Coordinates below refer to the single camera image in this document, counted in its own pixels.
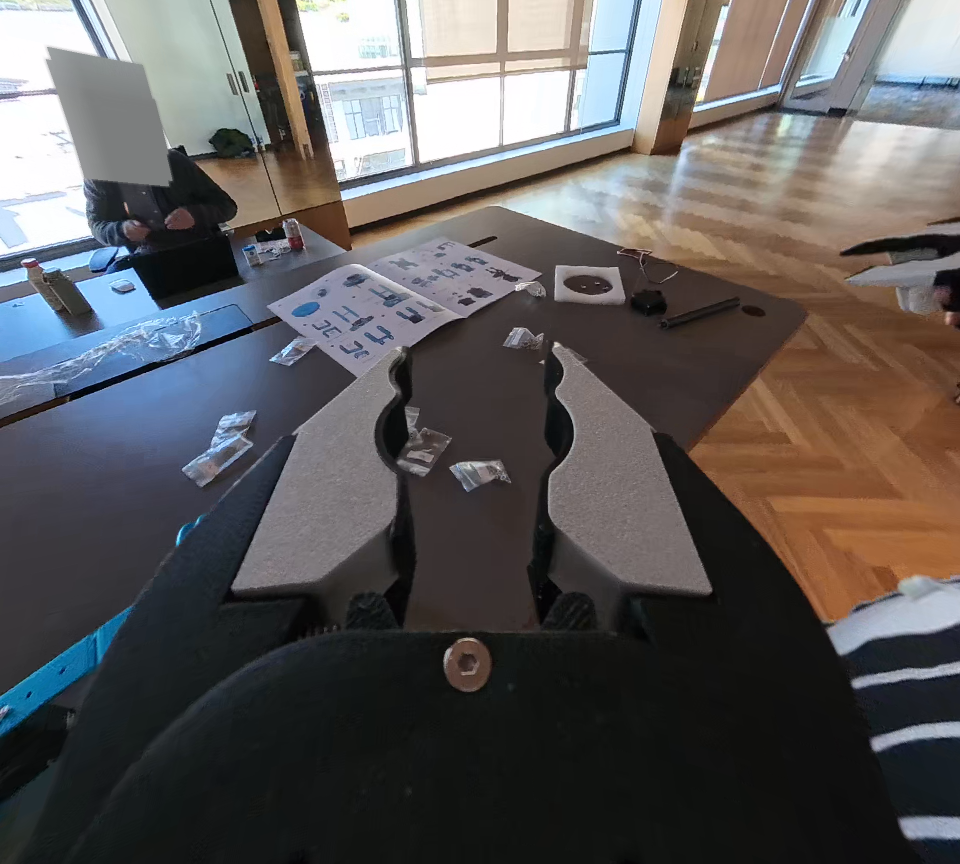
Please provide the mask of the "black rod tool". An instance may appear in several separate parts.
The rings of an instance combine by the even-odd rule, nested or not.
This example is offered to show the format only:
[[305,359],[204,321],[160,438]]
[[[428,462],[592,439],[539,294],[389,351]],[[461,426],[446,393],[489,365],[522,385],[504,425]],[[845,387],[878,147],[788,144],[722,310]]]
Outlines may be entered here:
[[699,306],[680,314],[665,317],[658,322],[658,327],[661,330],[675,330],[705,319],[713,318],[714,316],[728,313],[738,309],[740,306],[740,298],[734,296],[705,306]]

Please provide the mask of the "white pillar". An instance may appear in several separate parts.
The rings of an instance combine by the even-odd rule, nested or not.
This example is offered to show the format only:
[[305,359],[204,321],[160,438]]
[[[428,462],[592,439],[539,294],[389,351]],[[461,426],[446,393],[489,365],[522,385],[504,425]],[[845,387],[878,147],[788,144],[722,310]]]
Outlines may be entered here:
[[666,92],[689,0],[656,0],[642,94],[631,150],[652,155],[662,122]]

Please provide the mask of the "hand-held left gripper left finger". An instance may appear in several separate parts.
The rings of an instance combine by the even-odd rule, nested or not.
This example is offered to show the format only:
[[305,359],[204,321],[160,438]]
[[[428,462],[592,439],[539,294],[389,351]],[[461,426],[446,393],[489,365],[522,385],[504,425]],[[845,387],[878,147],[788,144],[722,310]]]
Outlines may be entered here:
[[354,596],[376,593],[403,624],[415,571],[407,476],[407,347],[301,425],[231,585],[238,598],[306,597],[344,625]]

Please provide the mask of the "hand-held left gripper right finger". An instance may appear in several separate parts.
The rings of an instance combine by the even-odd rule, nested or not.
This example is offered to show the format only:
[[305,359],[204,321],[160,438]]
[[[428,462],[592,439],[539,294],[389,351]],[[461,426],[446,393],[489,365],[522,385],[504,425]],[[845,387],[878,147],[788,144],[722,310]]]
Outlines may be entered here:
[[543,625],[582,594],[598,625],[618,625],[629,601],[714,594],[654,428],[587,365],[550,345],[544,439],[529,580]]

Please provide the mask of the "white cabinet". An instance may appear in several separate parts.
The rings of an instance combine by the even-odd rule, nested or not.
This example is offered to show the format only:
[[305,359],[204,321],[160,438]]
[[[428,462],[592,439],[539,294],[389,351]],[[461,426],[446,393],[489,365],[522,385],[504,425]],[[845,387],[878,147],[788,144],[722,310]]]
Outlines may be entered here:
[[143,66],[169,143],[211,155],[239,130],[271,144],[229,0],[101,0],[119,56]]

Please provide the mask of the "wooden pillar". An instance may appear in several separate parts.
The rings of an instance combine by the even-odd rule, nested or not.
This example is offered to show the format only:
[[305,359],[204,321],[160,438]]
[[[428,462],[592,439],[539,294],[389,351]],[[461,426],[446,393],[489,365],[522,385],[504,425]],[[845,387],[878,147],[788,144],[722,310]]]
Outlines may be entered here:
[[290,57],[290,46],[279,0],[256,0],[291,137],[298,156],[307,161],[314,157],[299,86]]

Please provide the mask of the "dark desk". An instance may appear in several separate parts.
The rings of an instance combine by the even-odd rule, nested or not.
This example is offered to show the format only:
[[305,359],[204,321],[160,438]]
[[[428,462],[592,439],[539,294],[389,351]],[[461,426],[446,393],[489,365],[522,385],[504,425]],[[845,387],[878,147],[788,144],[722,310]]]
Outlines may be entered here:
[[[552,282],[557,265],[616,266],[627,289],[641,276],[614,244],[504,208],[477,210],[345,252],[288,274],[289,294],[342,265],[446,237],[487,247]],[[587,359],[618,397],[686,450],[744,393],[805,319],[793,301],[680,267],[666,282],[670,315],[738,296],[739,307],[677,330],[629,305],[556,304],[514,292],[435,330],[413,348],[414,406],[451,436],[440,462],[504,460],[518,492],[493,516],[520,526],[544,444],[546,351],[502,347],[514,326],[545,333]],[[210,508],[274,441],[355,380],[316,348],[298,364],[269,357],[298,335],[269,325],[2,426],[2,693],[129,606],[173,546],[174,533]],[[182,467],[205,452],[223,415],[256,411],[253,447],[210,485]]]

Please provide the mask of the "black laptop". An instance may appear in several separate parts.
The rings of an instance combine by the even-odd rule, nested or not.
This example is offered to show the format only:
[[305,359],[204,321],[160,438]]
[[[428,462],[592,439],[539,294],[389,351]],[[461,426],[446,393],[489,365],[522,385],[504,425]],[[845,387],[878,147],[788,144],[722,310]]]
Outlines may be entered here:
[[155,301],[187,295],[210,284],[239,277],[234,249],[225,234],[149,254],[135,254],[130,261],[131,269]]

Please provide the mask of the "clear plastic wrap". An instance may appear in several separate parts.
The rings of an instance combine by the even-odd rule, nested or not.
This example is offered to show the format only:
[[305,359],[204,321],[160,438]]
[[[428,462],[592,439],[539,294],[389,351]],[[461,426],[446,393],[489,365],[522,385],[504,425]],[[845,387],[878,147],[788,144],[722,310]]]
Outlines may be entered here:
[[203,321],[198,312],[141,322],[77,356],[18,374],[1,376],[1,406],[28,400],[47,401],[66,394],[75,383],[89,385],[94,374],[119,363],[121,372],[166,363],[190,352],[198,344]]

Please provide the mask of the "black office desk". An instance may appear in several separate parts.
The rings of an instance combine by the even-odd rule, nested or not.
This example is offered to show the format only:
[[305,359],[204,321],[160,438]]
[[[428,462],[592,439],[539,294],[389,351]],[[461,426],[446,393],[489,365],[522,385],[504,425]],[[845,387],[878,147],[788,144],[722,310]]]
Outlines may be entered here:
[[[287,276],[306,267],[309,273],[318,272],[319,262],[335,258],[344,249],[324,237],[306,232],[305,249],[280,255],[259,267],[249,268],[240,250],[238,238],[233,240],[239,277],[231,281],[210,284],[187,295],[155,301],[146,291],[136,273],[105,275],[78,283],[78,289],[89,300],[93,313],[71,316],[57,313],[40,295],[32,293],[10,299],[1,305],[1,360],[8,361],[22,355],[48,349],[92,333],[121,329],[140,320],[149,320],[173,313],[196,311],[205,313],[226,306],[238,306],[254,325],[270,323],[275,316],[269,304],[298,284]],[[130,280],[137,290],[119,295],[110,288],[117,280]]]
[[[41,351],[22,355],[18,358],[14,358],[5,362],[2,361],[1,376],[3,374],[18,374],[21,372],[36,370],[65,360],[66,358],[77,356],[80,353],[107,341],[108,339],[125,330],[130,330],[134,325],[141,322],[167,317],[184,317],[187,314],[188,313],[183,312],[173,313],[171,315],[168,314],[165,316],[158,316],[149,320],[140,320],[130,326],[126,326],[125,328],[108,329],[92,333],[85,337],[77,338],[60,345],[55,345]],[[10,405],[6,409],[6,412],[3,412],[1,406],[1,425],[6,426],[14,422],[30,418],[67,402],[92,395],[116,383],[138,378],[164,365],[179,361],[183,358],[192,356],[193,354],[201,353],[211,347],[234,340],[240,336],[253,332],[254,330],[258,330],[272,323],[264,322],[263,324],[254,325],[252,320],[247,318],[238,306],[226,306],[205,313],[199,313],[199,315],[202,320],[202,330],[198,344],[190,352],[166,363],[148,365],[147,367],[139,370],[131,369],[126,371],[126,373],[121,372],[119,363],[111,363],[108,366],[108,370],[96,372],[94,374],[93,383],[89,385],[82,385],[80,383],[68,385],[66,387],[66,393],[64,396],[59,396],[43,402],[41,400],[28,400],[20,405]]]

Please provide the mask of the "blue toy robot arm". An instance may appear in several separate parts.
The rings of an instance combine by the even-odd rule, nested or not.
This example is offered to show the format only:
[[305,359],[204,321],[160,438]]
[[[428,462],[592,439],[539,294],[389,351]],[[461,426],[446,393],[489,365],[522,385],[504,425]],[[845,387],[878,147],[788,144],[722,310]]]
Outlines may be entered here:
[[124,610],[2,693],[2,737],[10,735],[28,717],[38,713],[42,706],[51,704],[81,679],[95,675],[117,634],[131,613],[137,610],[142,597],[152,589],[154,580],[168,562],[169,555],[165,555],[154,575],[144,583],[136,600]]

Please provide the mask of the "large grid window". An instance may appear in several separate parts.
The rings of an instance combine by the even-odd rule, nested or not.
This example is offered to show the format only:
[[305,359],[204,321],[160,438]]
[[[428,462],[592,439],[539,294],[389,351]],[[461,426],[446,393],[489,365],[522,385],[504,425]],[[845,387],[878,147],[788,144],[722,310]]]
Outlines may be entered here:
[[1,0],[1,253],[90,239],[84,175],[48,60],[104,50],[85,0]]
[[642,0],[295,0],[342,183],[619,121]]

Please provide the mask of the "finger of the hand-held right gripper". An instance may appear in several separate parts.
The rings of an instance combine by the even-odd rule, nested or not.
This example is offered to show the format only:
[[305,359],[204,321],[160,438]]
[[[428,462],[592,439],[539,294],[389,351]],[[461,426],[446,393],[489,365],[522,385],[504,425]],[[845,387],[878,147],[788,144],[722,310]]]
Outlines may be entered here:
[[959,271],[959,255],[911,259],[867,268],[846,278],[852,286],[933,287],[947,285],[949,275]]
[[932,252],[935,257],[959,253],[959,232],[918,232],[864,241],[840,252],[842,257]]

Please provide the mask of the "white foam sheet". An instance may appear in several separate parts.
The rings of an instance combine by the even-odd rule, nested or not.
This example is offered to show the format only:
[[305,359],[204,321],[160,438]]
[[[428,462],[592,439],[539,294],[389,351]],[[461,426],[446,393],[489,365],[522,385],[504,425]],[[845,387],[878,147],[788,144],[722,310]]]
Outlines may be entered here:
[[557,265],[554,300],[565,304],[622,306],[626,295],[616,266]]

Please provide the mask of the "printed instruction booklet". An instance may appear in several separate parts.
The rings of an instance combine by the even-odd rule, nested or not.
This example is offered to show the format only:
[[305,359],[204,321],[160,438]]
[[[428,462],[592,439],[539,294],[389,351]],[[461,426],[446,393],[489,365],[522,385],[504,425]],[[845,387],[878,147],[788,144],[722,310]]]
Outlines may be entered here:
[[269,309],[360,377],[392,349],[410,348],[540,277],[487,247],[440,237],[370,265],[334,268]]

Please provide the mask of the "glass door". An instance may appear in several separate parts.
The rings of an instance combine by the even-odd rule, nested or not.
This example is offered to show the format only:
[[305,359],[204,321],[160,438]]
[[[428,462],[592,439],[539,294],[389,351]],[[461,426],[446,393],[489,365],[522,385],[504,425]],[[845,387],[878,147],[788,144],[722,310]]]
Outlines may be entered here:
[[786,111],[825,114],[843,69],[857,45],[858,33],[872,0],[824,0],[810,40],[782,107]]

